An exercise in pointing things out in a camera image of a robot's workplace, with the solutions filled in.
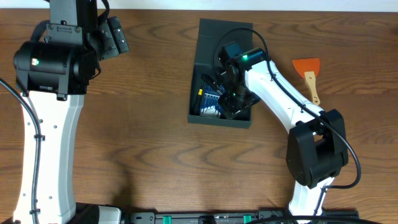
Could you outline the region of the blue screwdriver bit case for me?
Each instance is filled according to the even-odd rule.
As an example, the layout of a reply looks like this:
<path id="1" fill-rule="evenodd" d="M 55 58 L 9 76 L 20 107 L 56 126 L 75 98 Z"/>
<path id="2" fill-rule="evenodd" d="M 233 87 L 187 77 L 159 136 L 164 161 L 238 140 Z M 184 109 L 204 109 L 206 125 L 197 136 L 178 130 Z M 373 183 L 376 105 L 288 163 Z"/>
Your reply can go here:
<path id="1" fill-rule="evenodd" d="M 202 91 L 199 115 L 209 118 L 221 118 L 223 112 L 218 103 L 220 94 L 206 85 Z"/>

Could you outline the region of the black yellow screwdriver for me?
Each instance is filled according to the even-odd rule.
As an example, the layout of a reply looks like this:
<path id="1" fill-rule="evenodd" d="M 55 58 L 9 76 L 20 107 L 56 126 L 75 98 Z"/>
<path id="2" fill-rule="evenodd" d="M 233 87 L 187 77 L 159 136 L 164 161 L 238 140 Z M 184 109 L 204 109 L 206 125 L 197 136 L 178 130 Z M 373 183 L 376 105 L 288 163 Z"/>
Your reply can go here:
<path id="1" fill-rule="evenodd" d="M 201 106 L 202 96 L 203 96 L 203 88 L 200 87 L 198 94 L 196 95 L 194 104 L 193 104 L 192 114 L 194 114 L 195 116 L 198 116 L 200 114 L 200 106 Z"/>

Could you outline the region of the small claw hammer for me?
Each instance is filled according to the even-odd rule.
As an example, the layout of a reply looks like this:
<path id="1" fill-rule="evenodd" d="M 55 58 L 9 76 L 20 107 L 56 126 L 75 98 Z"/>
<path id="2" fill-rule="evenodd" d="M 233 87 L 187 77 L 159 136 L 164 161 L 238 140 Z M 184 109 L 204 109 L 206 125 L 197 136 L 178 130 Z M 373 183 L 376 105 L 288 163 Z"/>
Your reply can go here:
<path id="1" fill-rule="evenodd" d="M 212 88 L 215 92 L 217 92 L 217 94 L 219 94 L 220 96 L 223 94 L 220 90 L 220 88 L 218 87 L 218 85 L 216 84 L 215 80 L 213 78 L 211 78 L 209 75 L 207 74 L 202 74 L 201 75 L 201 79 L 210 87 Z"/>

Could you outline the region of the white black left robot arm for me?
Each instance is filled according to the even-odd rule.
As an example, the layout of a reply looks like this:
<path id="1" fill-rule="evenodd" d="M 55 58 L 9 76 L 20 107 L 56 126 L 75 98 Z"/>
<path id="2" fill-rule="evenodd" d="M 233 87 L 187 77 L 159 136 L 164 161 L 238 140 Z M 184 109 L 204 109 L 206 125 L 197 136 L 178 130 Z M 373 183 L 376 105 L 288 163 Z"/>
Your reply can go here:
<path id="1" fill-rule="evenodd" d="M 100 61 L 129 51 L 121 23 L 96 1 L 50 1 L 14 56 L 13 91 L 24 110 L 24 158 L 13 223 L 127 223 L 120 208 L 78 203 L 73 193 L 76 129 Z"/>

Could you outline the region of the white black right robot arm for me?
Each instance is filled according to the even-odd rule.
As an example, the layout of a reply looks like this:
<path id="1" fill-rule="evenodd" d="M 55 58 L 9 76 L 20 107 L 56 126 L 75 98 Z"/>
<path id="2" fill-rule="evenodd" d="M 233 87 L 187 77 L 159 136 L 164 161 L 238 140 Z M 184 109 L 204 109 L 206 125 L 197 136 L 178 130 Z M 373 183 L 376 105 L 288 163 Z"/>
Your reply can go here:
<path id="1" fill-rule="evenodd" d="M 325 111 L 299 93 L 260 48 L 244 52 L 235 44 L 218 54 L 225 93 L 218 103 L 233 119 L 263 101 L 288 133 L 286 163 L 295 179 L 288 210 L 293 216 L 322 214 L 326 191 L 348 163 L 345 124 L 337 110 Z"/>

